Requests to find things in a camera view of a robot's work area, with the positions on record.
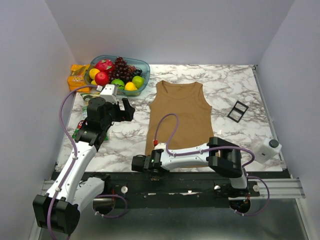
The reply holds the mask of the brown clothing garment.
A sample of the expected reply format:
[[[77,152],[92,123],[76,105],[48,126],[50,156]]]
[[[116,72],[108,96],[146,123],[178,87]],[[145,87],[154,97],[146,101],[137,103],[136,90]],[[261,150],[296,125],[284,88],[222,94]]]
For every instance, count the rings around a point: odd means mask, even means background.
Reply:
[[[214,136],[212,106],[205,99],[203,84],[173,84],[164,80],[156,84],[156,96],[149,105],[150,118],[145,155],[154,149],[154,140],[168,141],[172,150],[192,148],[207,143]]]

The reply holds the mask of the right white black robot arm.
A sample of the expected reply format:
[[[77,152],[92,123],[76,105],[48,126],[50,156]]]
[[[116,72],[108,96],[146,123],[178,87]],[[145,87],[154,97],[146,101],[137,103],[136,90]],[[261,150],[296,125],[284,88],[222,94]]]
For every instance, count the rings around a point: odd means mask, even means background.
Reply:
[[[242,165],[242,152],[252,151],[239,147],[219,137],[211,137],[208,143],[183,148],[169,149],[168,143],[158,143],[150,155],[136,155],[131,161],[131,170],[162,178],[172,170],[187,167],[209,167],[230,181],[227,194],[231,198],[246,196],[249,192],[246,171]]]

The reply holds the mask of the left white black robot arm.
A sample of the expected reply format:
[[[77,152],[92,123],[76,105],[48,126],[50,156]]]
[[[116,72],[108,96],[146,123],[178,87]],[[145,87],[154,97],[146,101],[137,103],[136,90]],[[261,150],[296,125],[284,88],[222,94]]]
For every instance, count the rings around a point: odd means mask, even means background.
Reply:
[[[59,176],[45,195],[37,195],[33,209],[37,225],[46,228],[52,239],[54,232],[70,236],[76,229],[80,214],[97,196],[110,194],[108,178],[90,177],[83,186],[79,183],[90,161],[98,152],[114,122],[133,120],[135,108],[127,98],[124,109],[113,97],[94,97],[87,105],[87,117],[71,140],[73,149]]]

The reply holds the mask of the yellow lemon front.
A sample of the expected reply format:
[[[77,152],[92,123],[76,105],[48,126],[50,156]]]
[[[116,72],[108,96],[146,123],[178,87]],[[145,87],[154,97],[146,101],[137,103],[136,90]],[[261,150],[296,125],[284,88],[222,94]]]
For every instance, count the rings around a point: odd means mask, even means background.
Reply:
[[[124,86],[125,91],[136,91],[138,88],[135,86],[133,82],[127,82]]]

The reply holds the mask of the green cassava chips bag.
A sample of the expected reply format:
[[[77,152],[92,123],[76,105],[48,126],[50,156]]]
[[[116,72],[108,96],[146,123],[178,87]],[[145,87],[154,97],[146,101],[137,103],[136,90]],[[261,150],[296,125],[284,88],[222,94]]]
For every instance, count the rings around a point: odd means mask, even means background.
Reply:
[[[81,109],[81,115],[80,115],[80,119],[79,122],[77,123],[77,126],[72,134],[72,138],[75,139],[76,138],[76,134],[77,132],[80,130],[80,128],[82,127],[85,119],[87,118],[88,114],[87,114],[87,107],[89,105],[89,100],[96,98],[99,96],[99,94],[95,94],[95,93],[80,93],[79,94],[81,97],[81,103],[82,103],[82,109]]]

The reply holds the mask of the green lime right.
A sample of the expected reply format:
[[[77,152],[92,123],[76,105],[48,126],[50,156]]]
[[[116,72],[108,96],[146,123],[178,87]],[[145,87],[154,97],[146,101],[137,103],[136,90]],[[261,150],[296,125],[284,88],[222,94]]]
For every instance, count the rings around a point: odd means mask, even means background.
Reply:
[[[144,85],[145,79],[139,75],[136,75],[132,78],[132,83],[135,85],[137,89],[139,89]]]

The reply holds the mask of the red apple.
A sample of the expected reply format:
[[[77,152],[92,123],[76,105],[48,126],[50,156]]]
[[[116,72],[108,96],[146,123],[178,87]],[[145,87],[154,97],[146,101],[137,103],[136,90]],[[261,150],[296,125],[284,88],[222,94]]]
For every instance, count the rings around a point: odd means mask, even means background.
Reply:
[[[105,86],[109,84],[110,78],[106,72],[100,71],[95,75],[94,81],[97,85]]]

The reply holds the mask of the purple grape bunch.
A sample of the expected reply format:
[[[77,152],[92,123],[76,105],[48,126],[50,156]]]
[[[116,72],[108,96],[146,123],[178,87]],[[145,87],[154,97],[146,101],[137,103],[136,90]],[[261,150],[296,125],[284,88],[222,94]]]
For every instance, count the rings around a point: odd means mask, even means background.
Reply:
[[[112,73],[108,74],[110,81],[120,79],[126,84],[127,82],[131,82],[134,76],[142,76],[143,71],[140,68],[129,65],[122,57],[117,57],[113,64],[115,69]]]

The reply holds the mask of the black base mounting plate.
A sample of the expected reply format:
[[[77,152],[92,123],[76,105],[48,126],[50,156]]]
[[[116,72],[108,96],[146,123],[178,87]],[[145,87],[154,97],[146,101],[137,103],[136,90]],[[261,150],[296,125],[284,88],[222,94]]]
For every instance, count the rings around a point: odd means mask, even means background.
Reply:
[[[260,196],[256,181],[248,183],[248,190],[233,190],[230,180],[215,172],[171,172],[159,180],[139,172],[86,172],[81,180],[90,177],[106,180],[103,194],[123,197],[116,208],[228,208],[230,201]]]

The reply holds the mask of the orange snack packet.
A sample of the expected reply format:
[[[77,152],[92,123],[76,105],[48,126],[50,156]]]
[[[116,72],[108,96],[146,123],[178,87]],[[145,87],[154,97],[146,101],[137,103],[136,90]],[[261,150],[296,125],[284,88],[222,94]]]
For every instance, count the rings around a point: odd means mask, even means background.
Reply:
[[[70,75],[67,79],[67,83],[70,91],[73,91],[76,88],[88,85],[85,82],[85,74],[88,71],[89,67],[90,67],[89,64],[86,64],[86,65],[73,64],[71,66]]]

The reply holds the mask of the yellow lemon left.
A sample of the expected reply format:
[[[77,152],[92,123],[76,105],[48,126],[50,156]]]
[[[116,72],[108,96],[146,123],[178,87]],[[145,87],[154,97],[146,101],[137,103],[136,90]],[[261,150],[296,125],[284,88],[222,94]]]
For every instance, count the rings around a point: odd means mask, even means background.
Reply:
[[[100,72],[100,70],[97,69],[97,68],[92,68],[92,69],[90,69],[90,71],[89,71],[89,77],[90,77],[90,79],[91,79],[91,80],[95,80],[95,77],[96,77],[96,75],[97,75],[99,72]]]

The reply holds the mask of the clear teal fruit bowl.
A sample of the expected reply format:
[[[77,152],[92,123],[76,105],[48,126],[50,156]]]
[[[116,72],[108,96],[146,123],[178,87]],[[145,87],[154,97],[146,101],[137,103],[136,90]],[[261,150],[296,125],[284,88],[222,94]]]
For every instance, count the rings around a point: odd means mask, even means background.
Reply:
[[[143,60],[117,57],[112,55],[100,55],[94,58],[88,70],[84,74],[84,82],[91,84],[90,70],[106,68],[109,83],[117,86],[119,95],[137,97],[146,88],[151,69]]]

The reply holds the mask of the red dragon fruit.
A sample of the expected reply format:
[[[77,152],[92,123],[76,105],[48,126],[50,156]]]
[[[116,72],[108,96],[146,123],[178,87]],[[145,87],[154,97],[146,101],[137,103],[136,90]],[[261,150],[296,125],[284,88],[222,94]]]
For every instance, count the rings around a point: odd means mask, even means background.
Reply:
[[[110,74],[114,71],[115,65],[110,59],[102,59],[95,65],[95,68],[100,72]]]

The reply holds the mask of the white bottle black cap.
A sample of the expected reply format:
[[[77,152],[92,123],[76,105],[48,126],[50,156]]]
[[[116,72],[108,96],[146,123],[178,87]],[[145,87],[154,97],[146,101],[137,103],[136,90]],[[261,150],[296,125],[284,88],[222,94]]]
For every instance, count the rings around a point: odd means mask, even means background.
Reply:
[[[255,155],[255,161],[264,164],[278,155],[281,149],[282,145],[276,139],[265,138],[253,148],[252,152]]]

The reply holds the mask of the aluminium frame rail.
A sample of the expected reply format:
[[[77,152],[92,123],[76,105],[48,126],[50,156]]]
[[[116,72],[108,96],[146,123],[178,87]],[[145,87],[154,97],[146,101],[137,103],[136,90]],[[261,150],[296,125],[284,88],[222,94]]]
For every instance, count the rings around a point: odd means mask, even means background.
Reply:
[[[269,198],[272,199],[304,199],[306,197],[302,184],[298,178],[278,178],[263,180],[269,189]],[[248,181],[251,200],[268,198],[266,186],[257,179]]]

